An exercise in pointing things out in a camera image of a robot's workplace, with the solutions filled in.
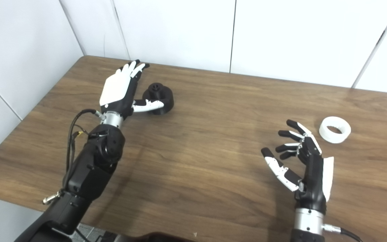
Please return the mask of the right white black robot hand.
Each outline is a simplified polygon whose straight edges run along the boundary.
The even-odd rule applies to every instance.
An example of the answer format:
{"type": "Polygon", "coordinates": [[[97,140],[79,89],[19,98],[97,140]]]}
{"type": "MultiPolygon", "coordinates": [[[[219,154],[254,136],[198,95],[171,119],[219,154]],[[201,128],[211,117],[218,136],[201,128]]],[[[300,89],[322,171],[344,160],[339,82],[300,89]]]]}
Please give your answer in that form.
{"type": "Polygon", "coordinates": [[[275,148],[279,158],[269,148],[262,148],[264,160],[276,178],[294,193],[296,208],[326,214],[332,188],[334,159],[323,157],[315,136],[301,123],[288,119],[286,124],[292,130],[280,130],[278,135],[293,139],[294,142],[275,148]],[[298,158],[305,165],[303,177],[283,164],[282,160],[291,157],[298,158]]]}

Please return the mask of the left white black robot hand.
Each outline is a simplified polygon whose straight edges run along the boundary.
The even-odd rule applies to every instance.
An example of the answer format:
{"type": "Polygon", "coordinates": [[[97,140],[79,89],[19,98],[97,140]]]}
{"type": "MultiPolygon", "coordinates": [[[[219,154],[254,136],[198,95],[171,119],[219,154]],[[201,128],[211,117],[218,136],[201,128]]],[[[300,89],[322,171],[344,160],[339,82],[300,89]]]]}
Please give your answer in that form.
{"type": "Polygon", "coordinates": [[[140,60],[134,60],[108,77],[99,101],[101,113],[114,112],[126,120],[134,112],[149,112],[169,107],[169,101],[165,99],[135,99],[141,74],[148,67],[148,63],[141,64],[140,60]]]}

